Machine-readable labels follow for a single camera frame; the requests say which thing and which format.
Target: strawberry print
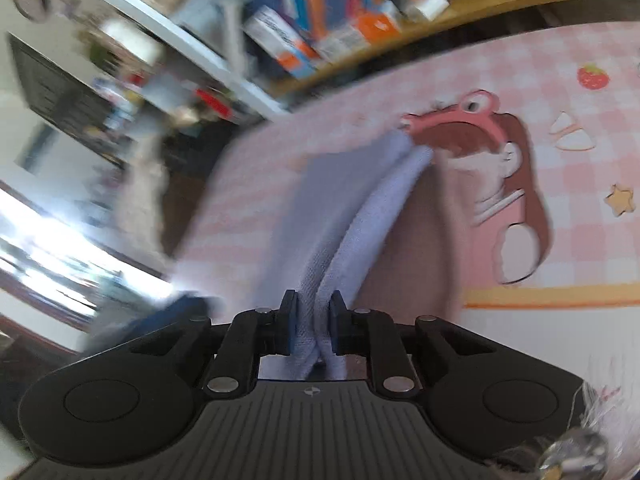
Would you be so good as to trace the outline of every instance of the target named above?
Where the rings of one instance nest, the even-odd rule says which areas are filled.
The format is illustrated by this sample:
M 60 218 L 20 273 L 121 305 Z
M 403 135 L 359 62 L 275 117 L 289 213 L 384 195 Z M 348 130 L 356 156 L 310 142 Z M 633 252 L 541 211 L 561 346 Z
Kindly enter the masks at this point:
M 609 76 L 595 63 L 589 63 L 578 69 L 578 83 L 589 90 L 601 90 L 609 84 Z

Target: ribbed plastic surface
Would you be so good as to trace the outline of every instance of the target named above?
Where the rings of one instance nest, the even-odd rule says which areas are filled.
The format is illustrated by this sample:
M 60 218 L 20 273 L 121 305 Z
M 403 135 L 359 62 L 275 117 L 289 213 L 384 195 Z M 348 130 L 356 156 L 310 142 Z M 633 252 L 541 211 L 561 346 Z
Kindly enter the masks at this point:
M 373 395 L 364 381 L 259 381 L 214 401 L 182 440 L 140 462 L 77 468 L 38 460 L 24 480 L 488 480 L 418 409 Z

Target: star print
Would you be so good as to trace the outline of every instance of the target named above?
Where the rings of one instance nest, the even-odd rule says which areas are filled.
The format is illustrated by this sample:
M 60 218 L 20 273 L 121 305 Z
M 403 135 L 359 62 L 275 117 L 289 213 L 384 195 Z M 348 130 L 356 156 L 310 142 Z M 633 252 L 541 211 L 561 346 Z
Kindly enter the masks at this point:
M 614 184 L 611 186 L 611 194 L 604 201 L 613 209 L 615 216 L 622 213 L 631 213 L 636 210 L 634 204 L 634 190 L 629 187 Z

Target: framed picture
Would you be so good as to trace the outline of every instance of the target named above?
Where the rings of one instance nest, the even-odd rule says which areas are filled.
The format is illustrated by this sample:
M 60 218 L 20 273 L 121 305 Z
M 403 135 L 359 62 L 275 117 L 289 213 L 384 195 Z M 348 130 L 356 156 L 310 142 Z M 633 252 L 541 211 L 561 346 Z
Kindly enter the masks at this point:
M 113 105 L 19 38 L 8 36 L 29 108 L 93 152 L 122 166 L 122 154 L 132 140 L 110 127 Z

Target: cartoon girl illustration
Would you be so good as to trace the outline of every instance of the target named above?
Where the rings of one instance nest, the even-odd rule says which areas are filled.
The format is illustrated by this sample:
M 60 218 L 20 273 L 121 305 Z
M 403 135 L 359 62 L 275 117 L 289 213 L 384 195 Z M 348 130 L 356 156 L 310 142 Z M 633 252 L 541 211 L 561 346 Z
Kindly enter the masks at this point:
M 478 176 L 471 288 L 516 283 L 538 268 L 551 240 L 524 124 L 499 114 L 498 97 L 476 90 L 459 102 L 402 124 L 416 144 L 450 152 L 454 168 Z

